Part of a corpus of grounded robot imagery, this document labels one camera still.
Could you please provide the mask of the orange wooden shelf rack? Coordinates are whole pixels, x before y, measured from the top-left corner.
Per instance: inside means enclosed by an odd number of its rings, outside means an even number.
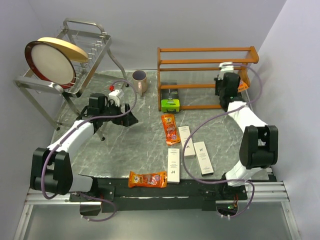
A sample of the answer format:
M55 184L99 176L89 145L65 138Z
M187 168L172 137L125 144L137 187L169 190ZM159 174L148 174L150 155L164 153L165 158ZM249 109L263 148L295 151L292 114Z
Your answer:
M210 58L166 59L163 54L208 53ZM220 72L219 65L233 62L234 71L240 79L251 85L248 67L259 62L254 46L249 47L195 47L157 49L157 100L161 110L161 90L164 89L215 89L215 78Z

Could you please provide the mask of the black green razor box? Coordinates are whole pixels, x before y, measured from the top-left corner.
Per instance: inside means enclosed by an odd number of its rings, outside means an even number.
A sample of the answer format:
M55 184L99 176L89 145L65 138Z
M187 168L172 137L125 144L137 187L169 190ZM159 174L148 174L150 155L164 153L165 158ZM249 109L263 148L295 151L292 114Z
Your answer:
M160 107L163 113L175 114L180 111L179 92L177 88L161 90Z

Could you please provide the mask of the steel dish rack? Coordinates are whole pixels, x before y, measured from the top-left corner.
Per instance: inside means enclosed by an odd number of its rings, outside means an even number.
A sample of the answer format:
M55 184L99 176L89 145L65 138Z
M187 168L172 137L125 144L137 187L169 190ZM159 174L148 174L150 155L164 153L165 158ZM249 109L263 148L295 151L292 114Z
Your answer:
M14 78L13 83L58 131L62 123L53 119L30 91L60 95L64 104L79 115L72 99L84 93L105 55L119 68L123 79L127 77L111 52L111 44L112 38L101 24L66 18L56 37L41 37L25 46L24 57L29 69Z

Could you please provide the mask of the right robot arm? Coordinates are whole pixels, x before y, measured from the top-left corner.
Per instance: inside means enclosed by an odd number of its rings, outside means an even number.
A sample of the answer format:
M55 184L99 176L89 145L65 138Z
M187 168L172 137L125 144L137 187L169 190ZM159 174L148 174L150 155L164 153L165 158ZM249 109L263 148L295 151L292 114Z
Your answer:
M277 163L279 130L262 121L249 108L238 92L241 78L237 73L220 73L214 80L220 106L243 132L239 161L224 174L228 182L218 188L222 198L230 199L236 194L236 187L244 185L260 170Z

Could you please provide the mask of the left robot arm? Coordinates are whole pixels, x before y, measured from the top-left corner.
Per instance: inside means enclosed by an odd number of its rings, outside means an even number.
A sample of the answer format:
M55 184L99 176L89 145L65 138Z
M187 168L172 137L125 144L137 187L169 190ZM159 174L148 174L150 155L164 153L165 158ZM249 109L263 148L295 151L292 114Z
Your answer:
M81 192L88 201L95 200L100 189L93 177L75 174L72 158L91 136L96 134L105 122L129 127L137 124L138 119L132 114L130 105L124 105L121 111L122 90L113 90L108 95L92 93L72 127L56 142L46 148L37 148L33 152L30 188L42 191L44 195L52 193L65 195Z

